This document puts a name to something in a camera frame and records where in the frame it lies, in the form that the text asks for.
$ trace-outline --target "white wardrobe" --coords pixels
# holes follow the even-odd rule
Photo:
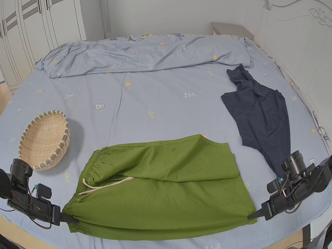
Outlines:
[[[0,70],[11,93],[61,44],[105,39],[100,0],[0,0]]]

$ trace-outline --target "green pants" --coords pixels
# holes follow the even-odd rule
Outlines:
[[[79,219],[70,232],[168,240],[253,224],[255,211],[228,143],[193,135],[96,150],[62,212]]]

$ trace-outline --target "bed sheet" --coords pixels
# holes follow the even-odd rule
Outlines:
[[[291,132],[291,150],[300,150],[308,166],[328,157],[304,103],[283,78],[279,68],[253,43],[247,45],[253,68],[246,68],[262,85],[278,89],[285,97]],[[49,78],[36,69],[16,91],[0,117],[0,167],[9,172],[23,130],[38,114],[64,112],[69,121],[69,149],[54,168],[37,172],[37,183],[52,188],[51,202],[61,208],[75,192],[78,177],[92,152],[122,143],[178,139],[194,134],[228,142],[241,176],[256,206],[268,200],[266,184],[275,174],[255,149],[242,146],[236,122],[224,106],[221,95],[236,90],[226,74],[234,69],[207,63],[153,72],[89,74]],[[294,214],[282,213],[270,221],[259,218],[253,225],[191,239],[167,241],[115,241],[69,233],[68,226],[44,230],[25,215],[1,212],[8,220],[36,238],[59,249],[65,248],[265,248],[295,233],[331,206],[332,186],[305,200]],[[0,199],[6,209],[6,201]]]

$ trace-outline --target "clothing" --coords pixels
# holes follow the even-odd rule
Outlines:
[[[70,232],[168,240],[253,224],[255,211],[228,144],[193,135],[96,150],[62,212],[80,220]]]
[[[222,101],[237,123],[242,144],[259,150],[276,175],[286,180],[280,166],[291,154],[285,98],[259,84],[242,65],[227,74],[237,91],[225,93]]]

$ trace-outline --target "basket rim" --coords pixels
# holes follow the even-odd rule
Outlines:
[[[28,131],[30,131],[30,128],[32,128],[34,126],[34,124],[37,123],[37,121],[41,121],[42,117],[46,118],[48,116],[51,116],[52,114],[59,114],[64,117],[64,119],[66,121],[65,131],[62,136],[62,140],[59,143],[59,146],[53,152],[53,154],[47,160],[45,160],[43,163],[40,163],[39,165],[35,165],[32,167],[36,171],[42,170],[42,169],[44,170],[46,167],[48,167],[56,159],[56,157],[60,154],[60,152],[63,150],[64,145],[66,144],[67,140],[69,139],[69,135],[70,135],[68,118],[63,112],[61,112],[59,110],[49,110],[45,113],[42,113],[42,114],[38,115],[35,119],[33,119],[30,124],[28,124],[27,128],[24,130],[24,132],[21,136],[21,139],[20,139],[18,153],[19,153],[19,159],[22,160],[21,152],[22,152],[22,145],[25,140],[25,135],[27,134]]]

